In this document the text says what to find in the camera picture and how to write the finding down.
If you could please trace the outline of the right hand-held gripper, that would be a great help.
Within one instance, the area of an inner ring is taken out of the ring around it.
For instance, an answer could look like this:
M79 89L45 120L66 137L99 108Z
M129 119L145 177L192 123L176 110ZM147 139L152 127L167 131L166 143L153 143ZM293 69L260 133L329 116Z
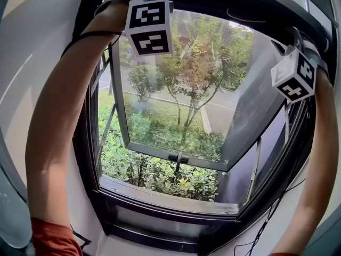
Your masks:
M317 70L328 73L328 66L305 33L296 27L287 30L293 36L293 43L285 50L272 41L280 60L271 69L271 78L272 86L288 101L295 103L314 95Z

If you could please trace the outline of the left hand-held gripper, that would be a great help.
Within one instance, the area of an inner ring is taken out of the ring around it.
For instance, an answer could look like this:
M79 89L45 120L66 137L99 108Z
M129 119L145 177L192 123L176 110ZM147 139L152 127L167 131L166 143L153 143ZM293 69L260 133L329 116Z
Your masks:
M125 35L136 56L172 54L170 0L104 0L95 11L102 12L111 2L128 1Z

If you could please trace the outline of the person's left forearm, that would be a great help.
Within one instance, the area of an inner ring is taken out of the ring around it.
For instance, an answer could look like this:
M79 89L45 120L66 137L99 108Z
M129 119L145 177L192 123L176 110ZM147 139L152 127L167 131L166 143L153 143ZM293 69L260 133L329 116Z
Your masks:
M116 1L86 27L84 37L49 75L31 118L26 151L27 193L34 218L69 226L66 171L72 136L96 65L125 28L128 3Z

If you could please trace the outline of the person's right forearm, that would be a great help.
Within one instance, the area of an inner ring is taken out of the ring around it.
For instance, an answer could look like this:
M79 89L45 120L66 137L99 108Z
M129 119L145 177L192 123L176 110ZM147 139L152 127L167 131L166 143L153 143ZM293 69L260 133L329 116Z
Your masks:
M300 256L328 207L335 184L339 134L334 89L326 72L316 72L316 117L308 173L293 218L269 256Z

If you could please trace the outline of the grey glass window sash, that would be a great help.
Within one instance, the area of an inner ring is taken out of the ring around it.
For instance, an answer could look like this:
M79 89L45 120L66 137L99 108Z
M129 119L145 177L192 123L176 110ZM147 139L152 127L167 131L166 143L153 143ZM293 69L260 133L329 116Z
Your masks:
M122 35L112 55L117 79L116 89L122 94L119 116L127 148L163 159L168 159L169 154L181 152L189 158L187 164L218 171L228 171L234 165L263 168L267 160L282 147L285 116L283 97L272 88L271 83L270 70L279 62L279 55L272 44L274 40L259 31L251 30L254 32L254 39L245 79L234 92L230 93L232 99L230 102L217 101L224 107L234 108L233 115L217 118L219 128L224 124L228 125L227 132L223 134L224 141L218 161L189 154L184 148L150 146L132 139L128 129L124 94L134 95L134 93L128 88L127 74L131 67L125 65L125 56L130 55L133 62L139 62L147 57L136 56L126 35Z

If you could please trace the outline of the green trees outside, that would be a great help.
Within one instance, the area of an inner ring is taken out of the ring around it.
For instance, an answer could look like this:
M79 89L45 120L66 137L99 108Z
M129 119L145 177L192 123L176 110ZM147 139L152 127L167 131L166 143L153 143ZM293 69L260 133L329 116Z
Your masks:
M208 15L175 11L171 16L173 53L133 62L125 56L132 97L125 97L134 141L168 148L220 145L231 116L230 93L243 82L254 32Z

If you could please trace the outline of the green shrub hedge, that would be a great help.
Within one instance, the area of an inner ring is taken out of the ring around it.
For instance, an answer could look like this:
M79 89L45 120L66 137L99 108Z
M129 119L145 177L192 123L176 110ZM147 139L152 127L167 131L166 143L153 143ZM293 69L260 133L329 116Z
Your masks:
M182 137L178 116L188 112L186 106L149 100L144 111L134 107L133 94L125 93L128 128L133 138L149 146L177 147ZM218 161L224 138L219 133L204 131L202 116L197 114L190 125L184 144L185 152ZM103 174L125 183L159 193L212 202L218 195L221 177L210 169L181 165L161 158L139 154L124 146L118 116L113 115L101 154Z

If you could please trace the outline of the person's red shirt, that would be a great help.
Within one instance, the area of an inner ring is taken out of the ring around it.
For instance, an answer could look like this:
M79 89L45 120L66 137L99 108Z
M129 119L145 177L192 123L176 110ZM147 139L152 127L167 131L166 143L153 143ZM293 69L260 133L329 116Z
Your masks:
M83 256L70 227L31 218L36 256Z

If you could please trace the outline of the window with black frame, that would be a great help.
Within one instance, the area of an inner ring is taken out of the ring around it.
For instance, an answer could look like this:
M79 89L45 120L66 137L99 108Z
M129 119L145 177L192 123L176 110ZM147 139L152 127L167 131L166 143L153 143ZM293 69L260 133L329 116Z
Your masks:
M329 54L319 51L331 75L335 75L338 72L338 33L341 30L336 2L294 1L319 21L335 21L336 51ZM75 24L77 31L97 15L95 11L103 2L82 0ZM176 10L181 9L174 6L173 13ZM285 50L293 43L293 36L287 28L285 31L292 37L288 44L259 32L272 38ZM302 190L315 126L314 96L291 103L272 87L283 97L285 122L282 147L261 169L234 165L228 171L215 170L221 179L218 195L212 202L134 186L103 174L101 166L102 149L114 114L118 116L121 134L123 131L119 116L122 94L116 89L112 55L122 35L125 35L124 31L104 49L100 57L73 139L80 175L103 232L107 236L137 244L197 256L267 254L289 223ZM124 137L123 142L125 148L131 150L125 145ZM181 165L207 169L191 164Z

